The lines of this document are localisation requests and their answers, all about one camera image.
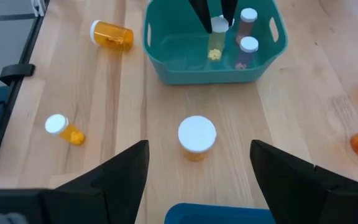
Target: white bottle cap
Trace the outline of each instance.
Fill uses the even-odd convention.
[[[180,144],[189,152],[206,152],[215,143],[214,124],[203,116],[184,119],[178,129]]]
[[[240,49],[246,53],[252,53],[259,48],[259,42],[253,37],[243,37],[240,41]]]
[[[93,21],[91,29],[89,30],[89,36],[91,37],[91,40],[94,44],[97,44],[95,39],[94,39],[94,28],[96,27],[96,25],[98,24],[98,22],[100,21]]]
[[[255,9],[246,8],[241,11],[240,18],[244,22],[255,22],[258,18],[258,12]]]
[[[212,17],[211,18],[212,32],[223,33],[229,30],[229,23],[223,17]]]
[[[45,122],[45,130],[50,134],[60,134],[67,126],[68,119],[61,114],[54,114]]]
[[[231,24],[231,26],[230,26],[230,27],[233,27],[233,26],[234,26],[234,21],[235,21],[235,19],[233,18],[233,23]]]

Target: teal plastic basket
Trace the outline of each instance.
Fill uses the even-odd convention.
[[[222,14],[220,0],[209,0],[211,17]],[[254,61],[245,70],[236,70],[239,47],[235,35],[242,9],[258,12],[251,36],[259,41]],[[161,80],[168,85],[244,83],[258,79],[284,52],[287,34],[274,0],[239,0],[235,23],[226,33],[226,44],[218,62],[207,58],[208,33],[188,0],[153,0],[147,7],[143,46]],[[270,30],[273,19],[278,39]]]

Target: black metal bracket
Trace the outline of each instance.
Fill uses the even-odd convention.
[[[32,76],[34,70],[35,65],[32,64],[8,65],[2,69],[0,81],[9,86],[12,82],[18,81],[20,78]]]

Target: blue object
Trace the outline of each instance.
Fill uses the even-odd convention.
[[[270,210],[179,203],[164,224],[275,224]]]

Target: wood grain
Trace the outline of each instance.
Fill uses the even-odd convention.
[[[289,46],[255,83],[166,86],[142,49],[147,0],[51,0],[0,150],[0,188],[58,187],[140,139],[150,167],[137,223],[176,203],[267,208],[249,161],[252,139],[358,180],[358,1],[277,0]],[[89,39],[95,19],[134,31],[126,54]],[[86,132],[70,146],[44,131],[63,113]],[[201,114],[218,138],[202,162],[181,154],[177,127]]]

